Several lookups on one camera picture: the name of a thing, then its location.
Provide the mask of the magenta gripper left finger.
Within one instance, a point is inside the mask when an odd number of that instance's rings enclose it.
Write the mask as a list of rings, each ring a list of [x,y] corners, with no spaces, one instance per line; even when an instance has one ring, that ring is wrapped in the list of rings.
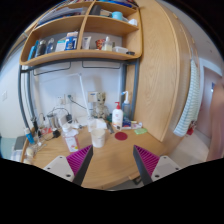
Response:
[[[67,157],[57,156],[44,170],[81,186],[92,156],[93,146],[89,145]]]

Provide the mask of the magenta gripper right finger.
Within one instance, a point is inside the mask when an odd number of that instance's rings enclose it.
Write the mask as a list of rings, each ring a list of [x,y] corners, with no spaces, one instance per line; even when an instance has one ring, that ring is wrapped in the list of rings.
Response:
[[[144,185],[155,182],[181,169],[167,155],[157,156],[137,145],[133,146],[133,156]]]

